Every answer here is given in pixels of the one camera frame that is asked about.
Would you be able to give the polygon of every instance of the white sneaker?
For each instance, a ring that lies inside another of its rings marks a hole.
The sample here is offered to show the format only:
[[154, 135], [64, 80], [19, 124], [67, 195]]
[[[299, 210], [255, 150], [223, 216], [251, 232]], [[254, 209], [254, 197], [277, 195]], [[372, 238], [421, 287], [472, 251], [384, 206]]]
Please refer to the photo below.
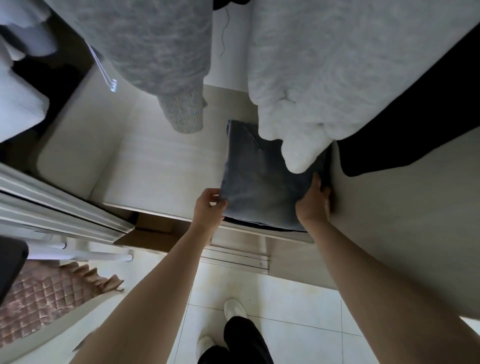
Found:
[[215, 346], [215, 342], [210, 336], [204, 336], [197, 343], [197, 362], [200, 360], [200, 357], [212, 346]]
[[230, 298], [228, 301], [225, 302], [225, 304], [223, 305], [223, 313], [225, 314], [225, 319], [227, 321], [234, 316], [248, 318], [247, 311], [245, 311], [245, 308], [243, 308], [241, 303], [235, 298]]

